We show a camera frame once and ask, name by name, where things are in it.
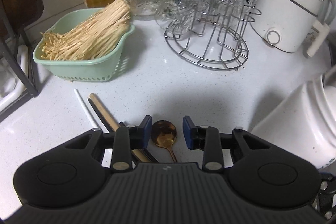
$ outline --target rice cooker handle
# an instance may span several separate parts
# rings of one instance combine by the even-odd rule
[[[334,20],[336,16],[336,6],[335,6],[336,0],[328,0],[327,10],[328,10],[329,3],[331,4],[331,9],[330,9],[328,17],[325,19],[325,23],[327,23],[328,25],[331,24],[331,22]]]
[[[326,39],[326,37],[327,37],[327,35],[330,31],[329,25],[327,25],[326,23],[322,24],[318,20],[315,20],[315,22],[313,24],[313,28],[315,28],[319,32],[319,34],[313,40],[312,44],[310,45],[310,47],[307,50],[307,54],[310,57],[312,57],[316,53],[316,51],[319,49],[319,47],[321,46],[323,41]]]

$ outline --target black chopstick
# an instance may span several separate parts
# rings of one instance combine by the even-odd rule
[[[125,124],[123,122],[119,123],[121,127],[124,127]],[[141,149],[144,155],[151,161],[151,162],[159,162],[146,148]]]
[[[92,102],[92,100],[89,98],[87,99],[88,102],[90,103],[92,109],[94,110],[94,112],[97,114],[98,118],[101,120],[101,122],[103,123],[103,125],[106,127],[108,132],[114,132],[113,128],[109,125],[109,123],[106,121],[106,119],[104,118],[104,116],[101,114],[101,112],[99,111],[99,109],[96,107],[96,105],[94,104],[94,102]],[[125,124],[123,122],[119,123],[120,126],[124,127]],[[151,162],[158,162],[157,159],[147,150],[147,149],[141,149],[142,153],[151,161]],[[141,162],[140,159],[134,154],[132,153],[132,161],[137,164],[138,162]]]
[[[100,113],[100,111],[98,110],[98,108],[96,107],[96,105],[94,104],[94,102],[92,102],[92,100],[89,98],[87,99],[91,105],[91,107],[93,108],[93,110],[96,112],[98,118],[101,120],[101,122],[103,123],[103,125],[106,127],[108,132],[114,132],[114,130],[112,129],[112,127],[109,125],[109,123],[105,120],[104,116]]]

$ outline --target white countertop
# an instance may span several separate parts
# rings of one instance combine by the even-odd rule
[[[190,115],[196,125],[215,126],[220,132],[230,133],[235,126],[251,130],[297,86],[330,68],[325,43],[307,59],[302,49],[289,54],[266,45],[248,26],[244,38],[250,57],[244,68],[211,71],[173,53],[153,21],[135,21],[135,25],[136,31],[122,53],[122,58],[128,58],[127,70],[110,82],[70,82],[38,67],[43,84],[40,95],[0,124],[2,219],[20,206],[12,184],[15,170],[26,160],[91,128],[74,88],[84,99],[96,93],[118,121],[138,125],[145,115],[151,115],[153,122],[172,122],[178,131],[173,147],[178,161],[201,163],[202,152],[190,151],[184,143],[183,116]],[[167,150],[152,143],[148,150],[158,161],[171,162]],[[229,153],[224,155],[230,165]]]

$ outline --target gold spoon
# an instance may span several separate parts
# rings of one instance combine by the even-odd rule
[[[174,162],[177,162],[177,159],[172,147],[176,140],[176,135],[176,127],[171,122],[160,120],[152,126],[151,139],[153,143],[158,147],[167,149]]]

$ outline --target chopstick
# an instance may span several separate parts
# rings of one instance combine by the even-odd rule
[[[110,127],[117,131],[117,129],[120,127],[119,123],[115,121],[115,119],[108,113],[105,107],[101,104],[98,97],[94,94],[90,94],[90,99],[92,102],[96,105],[97,109],[100,111],[101,115],[105,118],[106,122],[110,125]]]
[[[120,126],[124,127],[125,124],[123,122],[119,123]],[[146,148],[140,149],[140,151],[151,161],[151,162],[159,162]]]
[[[105,120],[104,116],[101,114],[101,112],[98,110],[98,108],[96,107],[96,105],[94,104],[94,102],[89,98],[87,99],[92,107],[92,109],[96,112],[99,120],[101,120],[101,122],[103,123],[103,125],[106,127],[108,132],[114,132],[114,130],[112,129],[112,127],[109,125],[109,123]]]
[[[106,110],[106,108],[102,105],[102,103],[99,101],[98,97],[94,93],[90,94],[90,98],[88,99],[88,101],[92,106],[93,110],[96,112],[98,118],[102,121],[102,123],[109,132],[115,132],[121,126],[119,123],[116,122],[112,115],[110,115],[110,113]],[[137,161],[141,162],[158,162],[146,149],[132,150],[132,158],[134,157]]]
[[[86,115],[86,117],[89,119],[90,121],[90,124],[94,127],[94,128],[99,128],[99,125],[96,123],[95,119],[93,118],[91,112],[89,111],[89,109],[87,108],[87,106],[85,105],[81,95],[79,94],[78,90],[77,89],[74,89],[73,90],[76,94],[76,97]]]

